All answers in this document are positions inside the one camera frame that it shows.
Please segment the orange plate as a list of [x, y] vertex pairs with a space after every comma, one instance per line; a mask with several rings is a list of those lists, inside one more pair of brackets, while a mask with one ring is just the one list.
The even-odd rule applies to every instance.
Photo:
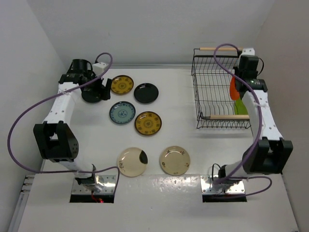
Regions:
[[236, 79], [232, 77], [229, 87], [229, 95], [231, 100], [237, 101], [240, 98], [239, 92], [236, 89]]

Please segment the lime green plate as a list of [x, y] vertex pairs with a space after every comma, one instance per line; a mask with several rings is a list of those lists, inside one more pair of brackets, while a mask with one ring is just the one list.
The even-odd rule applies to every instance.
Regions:
[[234, 111], [236, 115], [248, 115], [248, 111], [240, 98], [235, 101]]

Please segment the yellow patterned plate front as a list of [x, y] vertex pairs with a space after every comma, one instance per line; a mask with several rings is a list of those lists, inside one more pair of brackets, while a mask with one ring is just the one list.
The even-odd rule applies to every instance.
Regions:
[[145, 111], [137, 115], [134, 127], [142, 136], [153, 136], [160, 131], [162, 119], [155, 112]]

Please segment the cream plate with black patch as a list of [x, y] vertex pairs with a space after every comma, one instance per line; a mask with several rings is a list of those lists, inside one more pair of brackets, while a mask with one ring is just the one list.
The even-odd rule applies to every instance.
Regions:
[[117, 159], [117, 166], [120, 172], [127, 177], [142, 175], [148, 165], [146, 153], [138, 147], [125, 149]]

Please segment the cream floral plate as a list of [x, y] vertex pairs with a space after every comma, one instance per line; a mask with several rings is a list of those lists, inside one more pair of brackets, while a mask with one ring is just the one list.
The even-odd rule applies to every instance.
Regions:
[[179, 176], [188, 171], [191, 159], [183, 147], [169, 146], [161, 153], [159, 163], [164, 173]]

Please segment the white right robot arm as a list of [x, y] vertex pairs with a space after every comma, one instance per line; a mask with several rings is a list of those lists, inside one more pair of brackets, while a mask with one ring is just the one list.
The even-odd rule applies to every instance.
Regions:
[[292, 141], [283, 138], [272, 116], [266, 83], [257, 78], [258, 62], [257, 56], [241, 55], [233, 74], [235, 88], [249, 115], [253, 144], [240, 161], [220, 168], [217, 184], [254, 174], [281, 174], [293, 151]]

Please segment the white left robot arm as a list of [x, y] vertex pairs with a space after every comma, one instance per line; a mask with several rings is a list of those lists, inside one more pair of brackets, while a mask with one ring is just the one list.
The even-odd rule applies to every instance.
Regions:
[[55, 98], [49, 114], [43, 123], [36, 124], [33, 128], [41, 157], [75, 171], [77, 183], [95, 193], [101, 192], [104, 184], [94, 173], [95, 165], [86, 162], [84, 156], [79, 154], [79, 143], [70, 129], [70, 121], [75, 104], [80, 98], [89, 103], [110, 99], [111, 79], [106, 84], [99, 79], [83, 86], [102, 74], [106, 68], [107, 64], [102, 62], [91, 64], [84, 59], [74, 59], [58, 82], [60, 95]]

